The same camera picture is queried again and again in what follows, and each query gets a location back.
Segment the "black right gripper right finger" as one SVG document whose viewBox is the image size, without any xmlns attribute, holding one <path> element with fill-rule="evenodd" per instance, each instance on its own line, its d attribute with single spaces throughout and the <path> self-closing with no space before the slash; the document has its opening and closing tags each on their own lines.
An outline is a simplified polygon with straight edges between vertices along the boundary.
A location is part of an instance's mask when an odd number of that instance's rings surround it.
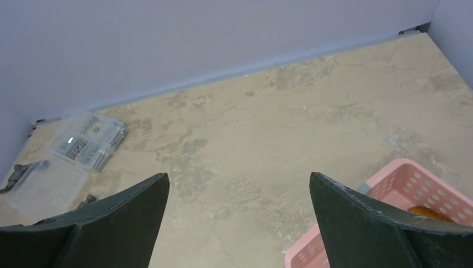
<svg viewBox="0 0 473 268">
<path fill-rule="evenodd" d="M 471 267 L 472 228 L 419 216 L 313 172 L 310 195 L 331 267 Z"/>
</svg>

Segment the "clear plastic screw box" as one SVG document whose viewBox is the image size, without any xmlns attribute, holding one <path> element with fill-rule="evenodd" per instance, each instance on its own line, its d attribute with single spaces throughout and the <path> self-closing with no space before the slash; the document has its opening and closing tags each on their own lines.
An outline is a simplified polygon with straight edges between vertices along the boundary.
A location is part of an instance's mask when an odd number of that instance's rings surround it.
<svg viewBox="0 0 473 268">
<path fill-rule="evenodd" d="M 6 202 L 42 220 L 73 209 L 91 173 L 103 170 L 129 133 L 115 118 L 78 112 L 66 118 L 39 161 L 17 165 L 4 189 Z"/>
</svg>

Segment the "pink plastic basket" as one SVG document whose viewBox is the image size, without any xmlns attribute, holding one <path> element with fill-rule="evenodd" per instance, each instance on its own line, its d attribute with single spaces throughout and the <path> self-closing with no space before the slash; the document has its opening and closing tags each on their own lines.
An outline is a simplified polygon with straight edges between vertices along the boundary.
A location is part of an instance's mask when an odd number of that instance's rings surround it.
<svg viewBox="0 0 473 268">
<path fill-rule="evenodd" d="M 400 209 L 422 206 L 472 226 L 472 200 L 413 160 L 391 161 L 357 191 Z M 318 225 L 287 250 L 284 263 L 286 267 L 329 266 Z"/>
</svg>

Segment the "orange fake fruit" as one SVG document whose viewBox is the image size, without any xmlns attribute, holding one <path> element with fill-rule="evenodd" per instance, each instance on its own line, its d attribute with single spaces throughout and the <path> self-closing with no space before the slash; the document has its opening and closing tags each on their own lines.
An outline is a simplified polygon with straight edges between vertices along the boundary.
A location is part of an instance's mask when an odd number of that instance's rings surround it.
<svg viewBox="0 0 473 268">
<path fill-rule="evenodd" d="M 418 215 L 418 216 L 432 218 L 432 219 L 436 219 L 436 220 L 439 220 L 439 221 L 451 222 L 451 223 L 455 222 L 451 218 L 446 216 L 445 214 L 436 212 L 435 210 L 433 210 L 431 208 L 427 208 L 427 207 L 424 207 L 424 206 L 421 206 L 421 205 L 411 207 L 407 211 L 412 213 L 412 214 Z"/>
</svg>

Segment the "small black handled hammer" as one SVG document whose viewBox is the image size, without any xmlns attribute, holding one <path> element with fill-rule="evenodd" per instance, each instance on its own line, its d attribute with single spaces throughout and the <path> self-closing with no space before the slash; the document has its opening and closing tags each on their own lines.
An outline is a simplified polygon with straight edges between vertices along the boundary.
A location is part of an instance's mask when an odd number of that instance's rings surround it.
<svg viewBox="0 0 473 268">
<path fill-rule="evenodd" d="M 97 200 L 97 197 L 92 195 L 92 194 L 88 194 L 86 196 L 86 198 L 77 206 L 77 209 L 79 208 L 82 208 L 90 203 L 93 203 Z"/>
</svg>

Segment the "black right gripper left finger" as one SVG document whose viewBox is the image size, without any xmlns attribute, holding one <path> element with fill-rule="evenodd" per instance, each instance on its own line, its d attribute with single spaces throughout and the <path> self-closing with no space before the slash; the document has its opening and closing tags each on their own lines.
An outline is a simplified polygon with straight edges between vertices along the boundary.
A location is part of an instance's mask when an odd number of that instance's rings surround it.
<svg viewBox="0 0 473 268">
<path fill-rule="evenodd" d="M 165 212 L 166 173 L 29 226 L 1 228 L 2 267 L 148 267 Z"/>
</svg>

